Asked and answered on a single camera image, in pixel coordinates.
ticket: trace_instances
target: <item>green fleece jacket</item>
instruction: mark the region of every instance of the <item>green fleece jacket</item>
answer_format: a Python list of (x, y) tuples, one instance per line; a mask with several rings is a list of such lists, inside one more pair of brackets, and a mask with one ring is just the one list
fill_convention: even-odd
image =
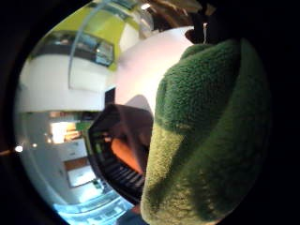
[(157, 90), (143, 219), (202, 225), (228, 215), (261, 169), (270, 112), (263, 65), (248, 41), (189, 47)]

